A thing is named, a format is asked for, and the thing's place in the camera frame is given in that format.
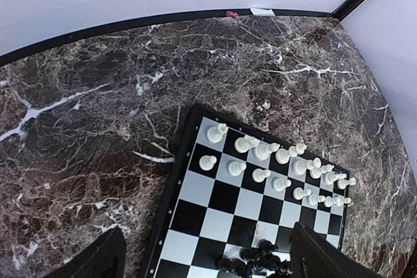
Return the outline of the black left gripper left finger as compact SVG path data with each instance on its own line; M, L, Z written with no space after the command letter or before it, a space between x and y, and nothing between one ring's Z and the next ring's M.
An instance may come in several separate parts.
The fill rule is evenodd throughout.
M126 242L122 230L115 227L45 277L124 277L125 262Z

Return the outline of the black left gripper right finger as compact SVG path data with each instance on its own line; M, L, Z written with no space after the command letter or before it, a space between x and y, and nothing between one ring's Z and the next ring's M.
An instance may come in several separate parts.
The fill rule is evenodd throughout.
M296 222L290 235L293 277L378 278L380 275L355 262L318 233Z

